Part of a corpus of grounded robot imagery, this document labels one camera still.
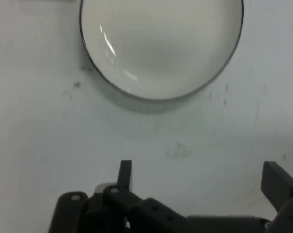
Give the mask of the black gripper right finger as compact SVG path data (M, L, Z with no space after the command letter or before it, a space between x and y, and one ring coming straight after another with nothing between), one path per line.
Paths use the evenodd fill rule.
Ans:
M293 233L293 177L278 163L263 164L261 190L277 211L268 224L268 233Z

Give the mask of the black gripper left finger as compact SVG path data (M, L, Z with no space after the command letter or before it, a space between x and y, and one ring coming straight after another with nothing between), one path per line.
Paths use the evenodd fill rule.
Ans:
M62 194L50 233L183 233L185 218L155 199L129 190L132 162L122 160L116 184L89 197L84 192Z

